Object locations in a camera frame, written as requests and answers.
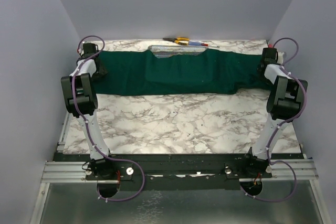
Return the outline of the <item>dark green surgical cloth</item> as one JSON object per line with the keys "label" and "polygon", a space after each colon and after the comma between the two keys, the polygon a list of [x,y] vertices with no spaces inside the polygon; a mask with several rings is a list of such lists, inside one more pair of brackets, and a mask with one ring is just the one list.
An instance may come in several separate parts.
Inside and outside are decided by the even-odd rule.
{"label": "dark green surgical cloth", "polygon": [[94,81],[97,94],[235,94],[239,89],[270,90],[257,73],[260,55],[207,49],[199,55],[157,58],[151,51],[104,51],[108,73]]}

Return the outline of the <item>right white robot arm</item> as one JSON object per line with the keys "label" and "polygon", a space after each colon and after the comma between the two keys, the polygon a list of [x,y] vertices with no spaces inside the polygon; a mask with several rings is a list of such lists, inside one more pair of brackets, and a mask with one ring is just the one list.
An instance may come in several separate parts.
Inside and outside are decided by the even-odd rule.
{"label": "right white robot arm", "polygon": [[307,103],[308,82],[287,72],[278,63],[277,49],[271,47],[263,49],[257,71],[271,83],[271,92],[266,105],[266,124],[250,150],[253,157],[269,160],[284,129],[302,114]]}

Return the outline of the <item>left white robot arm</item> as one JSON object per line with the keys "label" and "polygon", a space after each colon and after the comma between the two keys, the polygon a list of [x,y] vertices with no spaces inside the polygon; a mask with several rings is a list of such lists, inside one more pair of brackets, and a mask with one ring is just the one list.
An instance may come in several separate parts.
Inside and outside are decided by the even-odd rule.
{"label": "left white robot arm", "polygon": [[98,98],[93,82],[107,75],[107,69],[99,59],[98,46],[81,42],[79,59],[73,73],[61,78],[61,87],[67,111],[79,122],[89,145],[90,159],[106,158],[110,150],[103,140],[97,120]]}

